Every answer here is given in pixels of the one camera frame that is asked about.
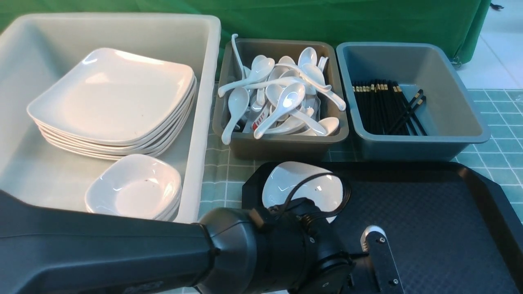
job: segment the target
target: green backdrop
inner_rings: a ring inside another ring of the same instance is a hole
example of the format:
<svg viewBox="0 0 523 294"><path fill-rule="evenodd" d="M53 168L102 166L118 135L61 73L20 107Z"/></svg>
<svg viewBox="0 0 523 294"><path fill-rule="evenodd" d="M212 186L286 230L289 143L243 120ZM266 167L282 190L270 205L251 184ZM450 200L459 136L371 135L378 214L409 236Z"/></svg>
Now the green backdrop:
<svg viewBox="0 0 523 294"><path fill-rule="evenodd" d="M241 38L424 42L470 61L490 0L1 0L0 30L16 17L53 12L210 14L222 48Z"/></svg>

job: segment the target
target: white plastic bin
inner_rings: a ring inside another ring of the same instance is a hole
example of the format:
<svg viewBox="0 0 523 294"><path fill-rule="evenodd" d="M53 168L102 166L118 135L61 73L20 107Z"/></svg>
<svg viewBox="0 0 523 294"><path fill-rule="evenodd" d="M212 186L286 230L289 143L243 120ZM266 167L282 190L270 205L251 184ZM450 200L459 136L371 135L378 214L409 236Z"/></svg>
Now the white plastic bin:
<svg viewBox="0 0 523 294"><path fill-rule="evenodd" d="M159 159L183 178L175 221L196 221L220 32L220 20L205 15L68 13L15 20L0 36L0 189L29 204L86 211L87 187L114 162L46 143L26 107L91 51L108 47L194 70L196 106Z"/></svg>

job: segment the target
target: teal checkered tablecloth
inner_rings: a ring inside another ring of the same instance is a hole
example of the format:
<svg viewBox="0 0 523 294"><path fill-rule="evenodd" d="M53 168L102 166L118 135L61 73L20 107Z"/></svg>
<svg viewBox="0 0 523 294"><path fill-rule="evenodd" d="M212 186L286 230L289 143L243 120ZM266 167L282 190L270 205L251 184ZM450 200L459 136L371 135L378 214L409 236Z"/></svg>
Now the teal checkered tablecloth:
<svg viewBox="0 0 523 294"><path fill-rule="evenodd" d="M492 137L471 145L453 161L464 164L500 184L520 220L523 221L523 91L469 90L486 119ZM325 161L358 161L352 139L334 145ZM216 207L241 207L242 186L264 164L236 159L228 146L209 127L199 217ZM176 289L165 294L196 291Z"/></svg>

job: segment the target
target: gray-blue plastic bin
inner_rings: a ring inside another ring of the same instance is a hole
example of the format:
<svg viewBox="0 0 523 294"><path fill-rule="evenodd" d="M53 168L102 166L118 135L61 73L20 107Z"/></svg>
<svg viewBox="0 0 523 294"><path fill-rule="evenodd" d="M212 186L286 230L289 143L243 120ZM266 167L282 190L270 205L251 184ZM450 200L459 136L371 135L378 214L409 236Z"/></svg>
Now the gray-blue plastic bin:
<svg viewBox="0 0 523 294"><path fill-rule="evenodd" d="M363 159L449 161L469 144L490 138L487 125L441 49L430 44L347 42L336 49L345 97ZM427 103L416 112L428 136L375 135L361 123L352 81L386 79L407 100L421 88Z"/></svg>

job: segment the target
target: black serving tray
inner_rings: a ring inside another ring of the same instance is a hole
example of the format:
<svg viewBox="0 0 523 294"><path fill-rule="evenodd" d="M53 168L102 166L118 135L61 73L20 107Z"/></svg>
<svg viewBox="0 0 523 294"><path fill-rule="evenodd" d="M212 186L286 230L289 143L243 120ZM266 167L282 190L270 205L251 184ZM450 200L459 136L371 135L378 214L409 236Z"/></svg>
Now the black serving tray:
<svg viewBox="0 0 523 294"><path fill-rule="evenodd" d="M262 205L270 172L245 183L242 208ZM350 202L332 222L349 253L369 225L387 235L405 293L523 293L523 226L499 185L458 163L316 163L347 177ZM368 257L354 287L372 293Z"/></svg>

